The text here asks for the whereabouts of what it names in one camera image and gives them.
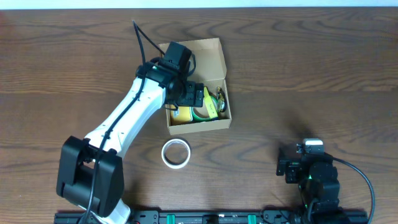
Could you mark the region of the cardboard box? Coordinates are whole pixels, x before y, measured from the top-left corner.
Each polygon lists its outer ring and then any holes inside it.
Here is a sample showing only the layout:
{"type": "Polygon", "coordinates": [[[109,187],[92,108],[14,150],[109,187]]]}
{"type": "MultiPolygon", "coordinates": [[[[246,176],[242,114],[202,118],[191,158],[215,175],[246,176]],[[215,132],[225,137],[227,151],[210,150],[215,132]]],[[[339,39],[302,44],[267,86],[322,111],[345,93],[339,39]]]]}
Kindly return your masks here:
{"type": "Polygon", "coordinates": [[[218,112],[219,119],[207,122],[196,122],[172,126],[170,110],[166,111],[167,127],[171,135],[228,129],[232,122],[226,86],[227,68],[223,49],[219,38],[184,41],[180,43],[192,51],[196,59],[196,69],[188,80],[204,84],[209,94],[216,98],[217,87],[220,86],[226,95],[227,108],[224,113],[218,112]]]}

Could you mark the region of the yellow sticky note pad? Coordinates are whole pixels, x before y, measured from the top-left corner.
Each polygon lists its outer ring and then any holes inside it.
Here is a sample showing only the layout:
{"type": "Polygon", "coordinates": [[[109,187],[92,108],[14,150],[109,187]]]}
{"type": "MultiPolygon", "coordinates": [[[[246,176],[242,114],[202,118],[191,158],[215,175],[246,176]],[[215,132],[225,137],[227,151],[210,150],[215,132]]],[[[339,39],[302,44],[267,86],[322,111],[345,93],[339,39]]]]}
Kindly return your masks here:
{"type": "Polygon", "coordinates": [[[191,123],[193,121],[193,115],[191,107],[179,106],[177,110],[170,111],[170,122],[172,126],[191,123]]]}

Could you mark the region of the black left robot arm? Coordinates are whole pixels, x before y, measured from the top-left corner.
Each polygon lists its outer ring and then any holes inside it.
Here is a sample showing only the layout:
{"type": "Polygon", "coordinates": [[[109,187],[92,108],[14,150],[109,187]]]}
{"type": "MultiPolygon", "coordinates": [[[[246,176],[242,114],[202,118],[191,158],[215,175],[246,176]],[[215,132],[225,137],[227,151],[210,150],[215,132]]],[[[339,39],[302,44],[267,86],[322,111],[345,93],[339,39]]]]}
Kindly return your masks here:
{"type": "Polygon", "coordinates": [[[160,57],[144,60],[128,94],[116,109],[83,139],[70,136],[62,146],[56,193],[85,209],[55,223],[127,223],[123,203],[123,159],[146,121],[159,109],[201,107],[201,83],[188,80],[196,69],[194,54],[176,42],[160,57]]]}

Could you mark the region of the white tape roll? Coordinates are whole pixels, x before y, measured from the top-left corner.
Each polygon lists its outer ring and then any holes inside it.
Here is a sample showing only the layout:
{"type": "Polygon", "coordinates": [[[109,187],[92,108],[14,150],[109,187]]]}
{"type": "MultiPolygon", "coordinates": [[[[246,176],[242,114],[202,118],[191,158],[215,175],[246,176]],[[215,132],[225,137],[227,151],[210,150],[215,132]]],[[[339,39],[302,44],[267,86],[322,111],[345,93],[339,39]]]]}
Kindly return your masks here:
{"type": "Polygon", "coordinates": [[[181,138],[169,139],[161,150],[161,158],[170,169],[182,169],[188,164],[191,155],[189,143],[181,138]]]}

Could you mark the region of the green tape roll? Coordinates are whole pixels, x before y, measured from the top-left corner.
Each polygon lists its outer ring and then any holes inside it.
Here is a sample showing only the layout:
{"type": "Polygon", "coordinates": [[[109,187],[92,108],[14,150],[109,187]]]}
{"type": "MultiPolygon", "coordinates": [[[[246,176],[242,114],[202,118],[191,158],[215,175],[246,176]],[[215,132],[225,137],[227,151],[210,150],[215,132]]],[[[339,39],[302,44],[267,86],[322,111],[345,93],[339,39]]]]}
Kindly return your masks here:
{"type": "Polygon", "coordinates": [[[195,109],[194,107],[191,107],[191,112],[193,115],[193,119],[196,122],[214,121],[214,120],[209,119],[205,104],[202,108],[199,108],[199,109],[195,109]]]}

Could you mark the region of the yellow highlighter marker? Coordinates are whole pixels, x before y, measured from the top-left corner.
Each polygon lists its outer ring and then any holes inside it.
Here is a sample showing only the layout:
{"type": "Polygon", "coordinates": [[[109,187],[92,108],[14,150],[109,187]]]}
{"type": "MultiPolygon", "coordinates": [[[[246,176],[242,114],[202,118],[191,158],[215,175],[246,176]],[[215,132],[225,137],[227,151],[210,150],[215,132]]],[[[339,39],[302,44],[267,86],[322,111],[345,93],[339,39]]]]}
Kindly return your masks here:
{"type": "Polygon", "coordinates": [[[208,112],[208,116],[210,120],[218,119],[218,112],[216,109],[217,102],[213,96],[209,94],[207,87],[204,87],[204,104],[206,106],[206,110],[208,112]]]}

